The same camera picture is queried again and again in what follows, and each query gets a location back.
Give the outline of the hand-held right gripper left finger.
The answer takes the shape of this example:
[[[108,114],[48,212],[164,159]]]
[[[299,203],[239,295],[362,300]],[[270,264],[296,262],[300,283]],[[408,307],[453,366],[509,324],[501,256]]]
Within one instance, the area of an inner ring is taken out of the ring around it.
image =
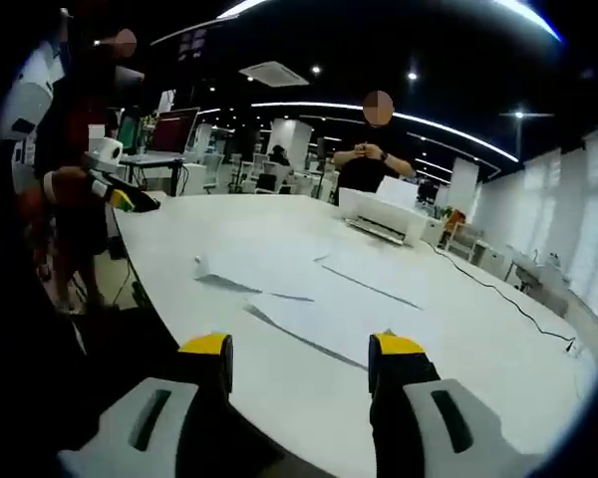
[[[113,403],[89,442],[59,460],[70,477],[175,477],[190,440],[193,469],[208,468],[232,378],[232,335],[194,337]]]

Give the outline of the person's left hand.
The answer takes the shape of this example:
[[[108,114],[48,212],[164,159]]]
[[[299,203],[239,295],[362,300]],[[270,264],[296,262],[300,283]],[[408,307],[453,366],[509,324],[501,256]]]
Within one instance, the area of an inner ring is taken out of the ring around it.
[[[81,167],[63,166],[52,174],[55,202],[61,206],[80,206],[93,198],[92,178]]]

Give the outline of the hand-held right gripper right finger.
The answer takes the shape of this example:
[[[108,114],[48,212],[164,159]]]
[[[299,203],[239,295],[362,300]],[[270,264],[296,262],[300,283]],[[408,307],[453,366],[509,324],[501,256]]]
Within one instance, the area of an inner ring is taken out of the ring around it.
[[[391,332],[368,347],[370,423],[378,477],[527,477],[533,456],[502,434],[499,416],[425,349]]]

